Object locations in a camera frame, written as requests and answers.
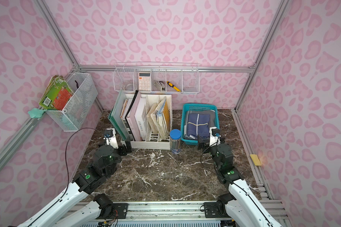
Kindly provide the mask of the navy blue pillowcase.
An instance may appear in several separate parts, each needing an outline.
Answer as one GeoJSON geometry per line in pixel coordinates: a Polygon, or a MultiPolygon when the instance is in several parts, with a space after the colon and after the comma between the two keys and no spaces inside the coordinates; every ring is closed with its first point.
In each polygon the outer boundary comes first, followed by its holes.
{"type": "Polygon", "coordinates": [[[209,114],[190,113],[185,126],[185,136],[193,140],[209,138],[209,114]]]}

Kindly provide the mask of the teal plastic basket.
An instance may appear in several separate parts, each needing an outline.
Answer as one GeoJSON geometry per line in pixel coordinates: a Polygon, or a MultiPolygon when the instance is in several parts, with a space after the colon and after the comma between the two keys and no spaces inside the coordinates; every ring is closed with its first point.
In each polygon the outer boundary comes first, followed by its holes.
{"type": "Polygon", "coordinates": [[[188,103],[183,106],[181,139],[187,145],[198,145],[198,137],[209,140],[209,129],[212,127],[220,128],[216,106],[197,103],[188,103]]]}

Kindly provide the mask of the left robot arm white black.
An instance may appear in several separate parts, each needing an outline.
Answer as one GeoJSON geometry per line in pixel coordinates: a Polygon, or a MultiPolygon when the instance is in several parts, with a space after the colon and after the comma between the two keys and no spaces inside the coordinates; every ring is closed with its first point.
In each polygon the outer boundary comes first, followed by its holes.
{"type": "Polygon", "coordinates": [[[57,197],[20,226],[79,227],[98,218],[117,221],[124,209],[117,208],[105,194],[96,195],[93,201],[71,215],[65,214],[110,179],[118,169],[122,157],[131,151],[129,141],[118,145],[115,137],[106,138],[105,144],[95,151],[88,166],[76,174],[57,197]]]}

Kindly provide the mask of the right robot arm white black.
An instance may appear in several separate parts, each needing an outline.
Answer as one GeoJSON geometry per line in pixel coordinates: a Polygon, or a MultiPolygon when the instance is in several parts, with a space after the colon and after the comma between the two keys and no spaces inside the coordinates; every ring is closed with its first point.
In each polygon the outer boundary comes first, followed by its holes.
{"type": "Polygon", "coordinates": [[[248,183],[234,165],[232,148],[216,133],[210,135],[209,153],[220,183],[228,193],[216,202],[202,205],[206,218],[232,218],[239,227],[280,227],[281,224],[269,214],[251,191],[248,183]]]}

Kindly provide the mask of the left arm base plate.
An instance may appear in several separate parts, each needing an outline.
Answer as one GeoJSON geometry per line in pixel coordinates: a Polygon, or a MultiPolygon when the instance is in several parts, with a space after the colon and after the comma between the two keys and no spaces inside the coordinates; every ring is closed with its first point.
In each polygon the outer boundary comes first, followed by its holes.
{"type": "Polygon", "coordinates": [[[112,217],[111,219],[126,219],[127,211],[128,211],[128,203],[114,203],[112,209],[112,217]]]}

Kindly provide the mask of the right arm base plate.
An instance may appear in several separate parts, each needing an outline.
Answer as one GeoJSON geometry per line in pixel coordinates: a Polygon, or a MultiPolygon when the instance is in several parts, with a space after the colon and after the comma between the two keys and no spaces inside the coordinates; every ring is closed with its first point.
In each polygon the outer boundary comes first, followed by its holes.
{"type": "Polygon", "coordinates": [[[203,212],[206,218],[227,218],[224,204],[221,201],[205,202],[203,204],[203,212]]]}

